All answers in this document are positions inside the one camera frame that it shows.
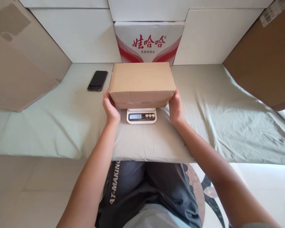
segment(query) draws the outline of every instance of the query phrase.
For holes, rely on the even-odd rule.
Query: person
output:
[[[107,123],[57,227],[201,227],[184,164],[111,163],[120,115],[108,92],[104,93],[103,107]],[[232,227],[280,227],[230,164],[185,121],[177,89],[169,109],[171,123],[212,181]]]

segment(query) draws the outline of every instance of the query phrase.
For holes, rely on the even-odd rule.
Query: digital kitchen scale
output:
[[[129,124],[153,124],[156,119],[156,108],[127,110],[127,121]]]

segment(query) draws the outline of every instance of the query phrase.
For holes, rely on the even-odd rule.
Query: hand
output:
[[[183,114],[183,103],[180,92],[176,89],[173,97],[169,100],[170,121],[175,126],[178,123],[185,122]]]
[[[120,114],[115,108],[115,102],[109,94],[109,90],[104,93],[104,100],[102,101],[105,113],[107,114],[107,123],[119,124]]]

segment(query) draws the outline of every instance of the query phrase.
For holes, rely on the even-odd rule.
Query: floor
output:
[[[55,227],[85,161],[0,155],[0,227]],[[202,182],[205,174],[197,164],[192,167]],[[285,166],[232,164],[232,167],[285,227]],[[221,211],[224,227],[228,228],[220,201],[215,195],[212,197]],[[208,204],[203,227],[223,227]]]

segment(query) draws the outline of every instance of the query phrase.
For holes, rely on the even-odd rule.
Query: gray shorts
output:
[[[113,161],[96,227],[122,228],[146,203],[166,207],[190,227],[202,227],[185,164]]]

